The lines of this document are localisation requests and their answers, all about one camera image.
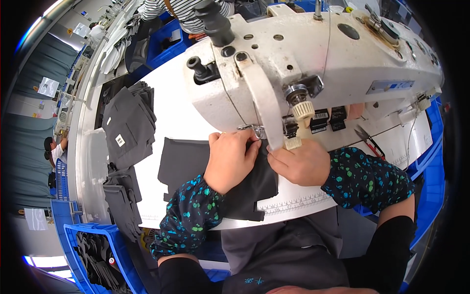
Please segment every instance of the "barcode label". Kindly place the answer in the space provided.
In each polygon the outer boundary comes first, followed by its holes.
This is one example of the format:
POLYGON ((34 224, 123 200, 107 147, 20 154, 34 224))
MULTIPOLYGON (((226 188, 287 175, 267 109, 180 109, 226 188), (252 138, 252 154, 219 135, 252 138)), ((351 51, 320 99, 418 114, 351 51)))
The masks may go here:
POLYGON ((313 119, 327 119, 328 118, 328 113, 327 112, 322 112, 322 113, 316 113, 313 119))
POLYGON ((117 142, 117 144, 119 145, 119 147, 121 147, 122 145, 125 144, 125 141, 124 141, 124 139, 122 138, 121 134, 119 134, 119 135, 116 137, 116 142, 117 142))
POLYGON ((322 128, 318 128, 316 130, 313 130, 312 134, 319 133, 319 132, 322 132, 322 131, 326 131, 326 127, 322 127, 322 128))

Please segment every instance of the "black knob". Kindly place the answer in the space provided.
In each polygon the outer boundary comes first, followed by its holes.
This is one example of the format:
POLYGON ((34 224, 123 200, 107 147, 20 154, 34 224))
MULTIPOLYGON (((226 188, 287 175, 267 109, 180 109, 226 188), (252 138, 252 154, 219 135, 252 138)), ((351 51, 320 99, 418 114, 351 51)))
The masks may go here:
POLYGON ((220 14, 218 3, 213 0, 203 0, 194 7, 194 10, 196 17, 204 23, 204 32, 215 46, 224 47, 235 39, 229 20, 220 14))
POLYGON ((201 63, 201 59, 198 56, 193 56, 188 59, 186 66, 194 70, 194 75, 198 78, 204 78, 209 72, 207 67, 201 63))

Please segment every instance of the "cream-colored knob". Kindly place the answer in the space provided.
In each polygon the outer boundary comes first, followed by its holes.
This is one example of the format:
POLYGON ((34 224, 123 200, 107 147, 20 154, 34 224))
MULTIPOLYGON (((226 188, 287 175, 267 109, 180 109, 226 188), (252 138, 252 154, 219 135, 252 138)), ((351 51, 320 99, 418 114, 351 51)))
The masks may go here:
POLYGON ((302 101, 292 108, 292 113, 297 121, 311 118, 315 115, 313 104, 311 101, 302 101))
POLYGON ((421 111, 425 111, 430 106, 431 106, 431 101, 429 101, 429 99, 425 98, 425 99, 421 100, 420 102, 418 102, 418 108, 421 111))
POLYGON ((300 139, 300 137, 293 137, 290 139, 286 139, 285 144, 287 150, 292 150, 294 148, 302 146, 302 140, 300 139))

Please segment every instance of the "left hand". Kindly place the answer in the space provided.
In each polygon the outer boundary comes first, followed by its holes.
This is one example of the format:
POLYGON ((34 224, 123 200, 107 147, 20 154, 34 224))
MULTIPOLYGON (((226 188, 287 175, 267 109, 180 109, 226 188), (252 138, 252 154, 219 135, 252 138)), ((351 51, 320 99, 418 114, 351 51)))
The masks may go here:
POLYGON ((217 193, 226 194, 238 185, 255 166, 261 141, 252 129, 209 135, 211 154, 204 174, 206 183, 217 193), (254 142, 246 150, 246 143, 254 142))

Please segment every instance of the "gray curtain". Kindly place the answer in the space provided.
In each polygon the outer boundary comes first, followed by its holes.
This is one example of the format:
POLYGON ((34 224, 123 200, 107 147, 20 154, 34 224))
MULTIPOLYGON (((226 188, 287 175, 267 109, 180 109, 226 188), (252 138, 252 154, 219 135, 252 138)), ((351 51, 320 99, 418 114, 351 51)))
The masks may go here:
POLYGON ((54 133, 57 118, 38 119, 7 113, 2 129, 2 188, 14 209, 50 207, 47 185, 51 164, 44 158, 44 139, 54 133))
POLYGON ((70 45, 47 33, 21 70, 14 91, 26 97, 52 99, 34 91, 33 87, 39 87, 46 77, 58 81, 61 89, 77 55, 70 45))

